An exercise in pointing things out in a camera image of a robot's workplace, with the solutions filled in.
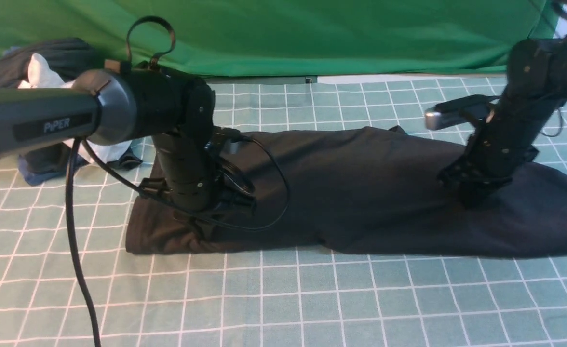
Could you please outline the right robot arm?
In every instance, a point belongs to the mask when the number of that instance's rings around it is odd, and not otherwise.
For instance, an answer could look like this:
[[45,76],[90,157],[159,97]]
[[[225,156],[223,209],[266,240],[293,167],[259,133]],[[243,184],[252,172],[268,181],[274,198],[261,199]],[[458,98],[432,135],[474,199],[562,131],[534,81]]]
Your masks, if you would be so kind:
[[534,141],[565,103],[567,37],[518,42],[509,55],[501,95],[460,97],[425,112],[429,130],[464,122],[474,127],[464,154],[442,169],[438,179],[458,190],[464,206],[477,206],[510,184],[515,171],[536,158],[539,151]]

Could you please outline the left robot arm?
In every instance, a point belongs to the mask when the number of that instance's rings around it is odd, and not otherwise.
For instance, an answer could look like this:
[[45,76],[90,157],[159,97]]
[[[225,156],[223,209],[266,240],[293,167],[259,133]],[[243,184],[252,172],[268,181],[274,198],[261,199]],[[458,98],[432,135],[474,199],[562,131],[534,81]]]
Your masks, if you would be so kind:
[[164,177],[144,182],[191,214],[252,215],[253,185],[220,157],[240,133],[213,123],[216,93],[188,73],[94,69],[71,88],[0,89],[0,158],[74,138],[108,147],[151,137]]

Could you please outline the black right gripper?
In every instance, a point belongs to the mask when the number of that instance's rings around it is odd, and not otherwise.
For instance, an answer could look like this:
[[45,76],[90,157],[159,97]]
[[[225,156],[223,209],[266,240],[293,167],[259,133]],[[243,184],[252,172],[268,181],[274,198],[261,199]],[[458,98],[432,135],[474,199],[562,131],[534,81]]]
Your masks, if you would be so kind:
[[445,186],[459,186],[465,209],[483,206],[519,167],[535,158],[532,144],[554,112],[552,96],[499,96],[493,104],[464,153],[438,174]]

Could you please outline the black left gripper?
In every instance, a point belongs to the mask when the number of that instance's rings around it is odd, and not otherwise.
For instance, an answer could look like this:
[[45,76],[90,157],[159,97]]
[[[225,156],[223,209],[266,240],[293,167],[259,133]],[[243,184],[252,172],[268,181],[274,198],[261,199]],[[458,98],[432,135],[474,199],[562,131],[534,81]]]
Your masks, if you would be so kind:
[[181,131],[153,136],[163,176],[143,179],[139,184],[143,195],[158,196],[195,214],[233,211],[253,216],[257,206],[253,184],[231,162],[208,151],[211,136],[202,145]]

